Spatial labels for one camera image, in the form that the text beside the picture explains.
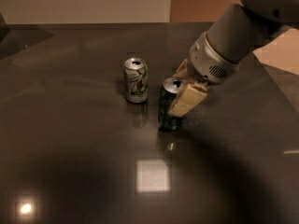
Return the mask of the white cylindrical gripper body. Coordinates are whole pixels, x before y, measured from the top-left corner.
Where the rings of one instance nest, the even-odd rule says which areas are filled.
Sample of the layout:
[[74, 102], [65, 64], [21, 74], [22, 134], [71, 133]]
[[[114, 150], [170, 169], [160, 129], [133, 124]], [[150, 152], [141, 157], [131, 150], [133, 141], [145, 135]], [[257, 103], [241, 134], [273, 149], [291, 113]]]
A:
[[206, 33], [202, 33], [191, 46], [188, 54], [188, 74], [199, 81], [221, 84], [239, 68], [222, 58], [209, 44]]

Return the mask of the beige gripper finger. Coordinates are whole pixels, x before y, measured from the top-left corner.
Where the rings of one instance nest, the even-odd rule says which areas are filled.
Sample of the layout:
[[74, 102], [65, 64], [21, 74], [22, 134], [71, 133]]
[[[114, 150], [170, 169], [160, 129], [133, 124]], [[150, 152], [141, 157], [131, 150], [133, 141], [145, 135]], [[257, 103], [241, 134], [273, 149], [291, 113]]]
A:
[[189, 82], [177, 94], [168, 109], [168, 114], [172, 117], [181, 118], [201, 104], [206, 97], [207, 87], [205, 82]]
[[174, 77], [186, 79], [188, 77], [188, 61], [184, 59], [176, 70]]

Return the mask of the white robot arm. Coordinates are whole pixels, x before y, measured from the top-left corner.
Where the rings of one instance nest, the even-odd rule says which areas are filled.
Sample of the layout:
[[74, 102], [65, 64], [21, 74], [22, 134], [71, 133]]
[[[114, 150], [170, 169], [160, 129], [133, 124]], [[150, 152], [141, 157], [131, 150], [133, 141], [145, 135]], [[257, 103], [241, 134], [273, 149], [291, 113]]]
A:
[[209, 85], [236, 72], [248, 53], [277, 38], [281, 27], [297, 27], [299, 0], [240, 0], [230, 5], [191, 46], [175, 78], [185, 81], [168, 109], [182, 117], [207, 97]]

